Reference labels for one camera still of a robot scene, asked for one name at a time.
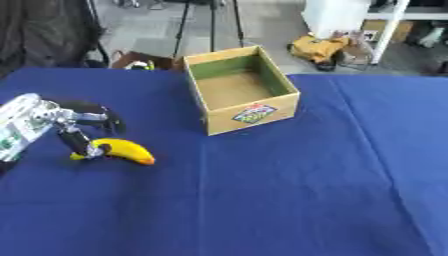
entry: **cardboard box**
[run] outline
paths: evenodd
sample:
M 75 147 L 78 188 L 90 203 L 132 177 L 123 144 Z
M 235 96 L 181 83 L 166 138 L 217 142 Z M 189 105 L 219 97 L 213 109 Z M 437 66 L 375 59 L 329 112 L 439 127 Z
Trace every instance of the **cardboard box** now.
M 401 21 L 392 36 L 392 42 L 402 43 L 406 40 L 412 30 L 414 23 L 412 21 Z M 366 20 L 362 30 L 364 31 L 364 39 L 368 42 L 378 41 L 386 27 L 386 21 L 383 20 Z
M 208 135 L 294 116 L 300 92 L 259 46 L 184 58 Z

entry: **tan bag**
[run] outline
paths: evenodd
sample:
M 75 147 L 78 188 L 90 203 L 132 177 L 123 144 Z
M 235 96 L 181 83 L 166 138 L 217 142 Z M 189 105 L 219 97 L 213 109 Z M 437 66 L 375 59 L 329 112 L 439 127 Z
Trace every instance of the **tan bag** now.
M 292 43 L 290 52 L 292 55 L 305 58 L 314 63 L 330 61 L 333 54 L 350 43 L 347 37 L 328 40 L 316 39 L 314 36 L 302 36 Z

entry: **yellow banana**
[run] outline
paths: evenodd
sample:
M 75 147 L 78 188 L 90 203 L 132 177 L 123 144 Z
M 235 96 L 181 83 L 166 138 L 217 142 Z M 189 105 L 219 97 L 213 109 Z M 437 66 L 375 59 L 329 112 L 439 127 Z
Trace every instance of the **yellow banana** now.
M 154 157 L 148 150 L 132 141 L 104 138 L 92 140 L 92 144 L 95 147 L 105 144 L 110 145 L 111 150 L 107 153 L 108 156 L 123 157 L 144 165 L 152 165 L 155 163 Z M 85 159 L 85 157 L 72 153 L 70 159 L 82 160 Z

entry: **tripod leg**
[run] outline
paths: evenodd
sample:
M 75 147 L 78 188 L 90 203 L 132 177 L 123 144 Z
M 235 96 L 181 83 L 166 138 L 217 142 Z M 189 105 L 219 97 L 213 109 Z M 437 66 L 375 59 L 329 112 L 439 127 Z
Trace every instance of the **tripod leg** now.
M 238 0 L 233 0 L 233 8 L 235 11 L 236 26 L 238 29 L 238 39 L 240 40 L 240 46 L 244 47 L 244 32 L 243 32 L 243 26 L 241 25 L 240 8 L 238 6 Z
M 210 51 L 214 52 L 215 51 L 215 37 L 216 37 L 216 1 L 215 0 L 210 0 L 210 10 L 212 13 L 212 28 L 211 28 L 211 32 L 210 32 Z
M 176 48 L 174 49 L 173 58 L 177 57 L 177 53 L 179 52 L 180 41 L 182 40 L 182 35 L 184 34 L 185 23 L 187 21 L 188 10 L 190 9 L 191 0 L 187 0 L 185 3 L 184 13 L 182 15 L 182 21 L 180 23 L 179 32 L 176 35 Z

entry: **floor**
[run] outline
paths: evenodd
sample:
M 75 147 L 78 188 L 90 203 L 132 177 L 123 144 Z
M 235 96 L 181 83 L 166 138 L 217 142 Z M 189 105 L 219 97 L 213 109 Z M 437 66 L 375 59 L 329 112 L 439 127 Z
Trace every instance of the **floor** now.
M 184 4 L 165 3 L 162 10 L 150 10 L 154 0 L 140 0 L 141 8 L 122 9 L 112 0 L 96 0 L 103 26 L 103 39 L 108 52 L 139 51 L 158 56 L 171 56 L 179 29 Z M 235 18 L 230 1 L 218 11 L 218 49 L 238 47 Z M 239 0 L 246 45 L 262 45 L 284 73 L 318 73 L 307 61 L 291 56 L 286 44 L 307 33 L 301 18 L 303 0 Z M 180 55 L 209 51 L 210 10 L 194 5 L 190 9 Z M 434 72 L 448 56 L 448 48 L 422 49 L 404 44 L 391 45 L 380 65 L 366 71 L 338 67 L 341 74 L 408 74 Z

